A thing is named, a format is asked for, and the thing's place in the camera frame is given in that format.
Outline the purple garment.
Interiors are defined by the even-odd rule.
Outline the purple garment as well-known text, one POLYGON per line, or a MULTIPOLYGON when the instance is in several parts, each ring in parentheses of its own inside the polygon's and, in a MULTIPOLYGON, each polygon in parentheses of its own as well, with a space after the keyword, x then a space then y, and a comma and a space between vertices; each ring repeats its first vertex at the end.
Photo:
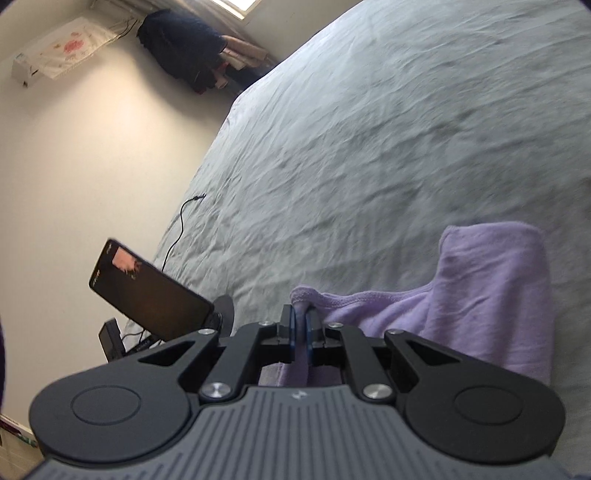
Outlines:
POLYGON ((551 380, 555 316, 542 232, 522 222, 450 226, 436 274, 403 292, 290 293, 297 333, 304 315, 358 327, 368 337, 404 330, 544 384, 551 380))

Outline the grey bed sheet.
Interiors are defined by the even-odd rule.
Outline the grey bed sheet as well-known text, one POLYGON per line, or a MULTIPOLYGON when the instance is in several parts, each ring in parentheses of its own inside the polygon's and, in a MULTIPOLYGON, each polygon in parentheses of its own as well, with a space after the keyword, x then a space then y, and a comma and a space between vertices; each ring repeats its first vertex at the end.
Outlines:
POLYGON ((543 235, 556 459, 590 469, 590 11, 580 1, 365 1, 233 103, 155 263, 236 321, 298 286, 403 292, 450 226, 543 235))

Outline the dark hanging clothes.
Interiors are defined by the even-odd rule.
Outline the dark hanging clothes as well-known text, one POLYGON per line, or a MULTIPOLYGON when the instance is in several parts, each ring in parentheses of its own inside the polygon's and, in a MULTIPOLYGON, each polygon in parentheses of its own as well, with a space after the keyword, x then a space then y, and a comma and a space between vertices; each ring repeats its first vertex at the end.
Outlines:
POLYGON ((169 9, 145 17, 137 31, 141 45, 174 79, 198 94, 215 87, 214 71, 222 65, 224 38, 197 16, 169 9))

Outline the black phone stand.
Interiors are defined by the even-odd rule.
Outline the black phone stand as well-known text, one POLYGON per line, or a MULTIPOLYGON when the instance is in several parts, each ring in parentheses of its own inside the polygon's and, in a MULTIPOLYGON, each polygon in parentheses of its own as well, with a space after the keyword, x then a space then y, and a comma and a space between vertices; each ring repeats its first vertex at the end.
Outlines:
MULTIPOLYGON (((201 332, 204 334, 217 333, 221 338, 229 337, 235 323, 235 302, 228 294, 221 295, 213 301, 213 311, 207 318, 197 323, 197 326, 187 327, 181 330, 179 335, 173 336, 177 339, 184 335, 201 332)), ((139 332, 131 332, 122 335, 115 318, 106 321, 98 333, 98 340, 102 347, 105 358, 108 362, 125 358, 152 347, 155 347, 165 340, 153 333, 146 333, 145 329, 139 332)))

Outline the black smartphone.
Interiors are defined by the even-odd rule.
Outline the black smartphone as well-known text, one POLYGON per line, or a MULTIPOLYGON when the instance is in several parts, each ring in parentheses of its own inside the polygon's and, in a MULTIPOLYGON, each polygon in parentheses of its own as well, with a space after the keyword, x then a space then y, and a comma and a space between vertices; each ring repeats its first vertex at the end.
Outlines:
POLYGON ((89 280, 90 289, 141 328, 174 340, 213 311, 213 303, 178 283, 126 246, 108 239, 89 280))

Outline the pink hanging garment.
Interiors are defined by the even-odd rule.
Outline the pink hanging garment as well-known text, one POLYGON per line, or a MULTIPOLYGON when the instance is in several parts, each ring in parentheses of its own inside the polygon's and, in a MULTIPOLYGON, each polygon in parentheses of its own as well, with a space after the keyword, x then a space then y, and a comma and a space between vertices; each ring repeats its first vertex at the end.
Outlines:
POLYGON ((221 72, 233 88, 243 91, 273 69, 265 49, 231 35, 222 35, 221 39, 221 72))

